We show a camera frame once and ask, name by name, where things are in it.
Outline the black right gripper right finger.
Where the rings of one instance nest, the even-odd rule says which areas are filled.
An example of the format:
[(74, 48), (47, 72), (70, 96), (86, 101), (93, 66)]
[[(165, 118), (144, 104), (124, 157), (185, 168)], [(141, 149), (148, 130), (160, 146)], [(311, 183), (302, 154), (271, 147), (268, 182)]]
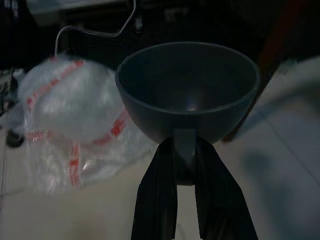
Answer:
[(194, 183), (201, 240), (258, 240), (240, 186), (203, 139), (197, 140)]

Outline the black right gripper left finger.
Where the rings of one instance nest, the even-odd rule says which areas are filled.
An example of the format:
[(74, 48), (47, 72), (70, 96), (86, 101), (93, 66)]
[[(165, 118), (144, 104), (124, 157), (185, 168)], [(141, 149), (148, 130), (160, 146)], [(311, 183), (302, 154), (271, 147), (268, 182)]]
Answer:
[(173, 240), (177, 210), (173, 141), (166, 139), (139, 184), (130, 240)]

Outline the dark grey cup with handle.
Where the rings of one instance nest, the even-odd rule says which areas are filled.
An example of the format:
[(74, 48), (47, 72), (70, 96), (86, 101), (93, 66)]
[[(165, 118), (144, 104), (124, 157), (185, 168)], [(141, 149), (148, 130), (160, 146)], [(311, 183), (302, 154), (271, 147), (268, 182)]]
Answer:
[(260, 74), (249, 57), (234, 49), (170, 42), (128, 56), (115, 81), (131, 119), (154, 142), (194, 130), (215, 143), (245, 115)]

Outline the clear plastic bag red print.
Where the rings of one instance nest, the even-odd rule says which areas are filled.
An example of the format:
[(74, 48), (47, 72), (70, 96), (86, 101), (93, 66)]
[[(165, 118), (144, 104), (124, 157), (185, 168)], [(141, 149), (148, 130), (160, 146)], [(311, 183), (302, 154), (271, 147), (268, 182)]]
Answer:
[(56, 195), (114, 176), (156, 150), (133, 123), (110, 68), (49, 58), (18, 88), (34, 190)]

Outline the small black round object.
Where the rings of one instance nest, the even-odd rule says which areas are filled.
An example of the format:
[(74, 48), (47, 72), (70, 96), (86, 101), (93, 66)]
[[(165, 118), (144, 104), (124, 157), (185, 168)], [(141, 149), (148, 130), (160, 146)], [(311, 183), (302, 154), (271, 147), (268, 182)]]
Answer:
[(5, 142), (9, 148), (19, 148), (25, 141), (25, 137), (11, 130), (6, 132)]

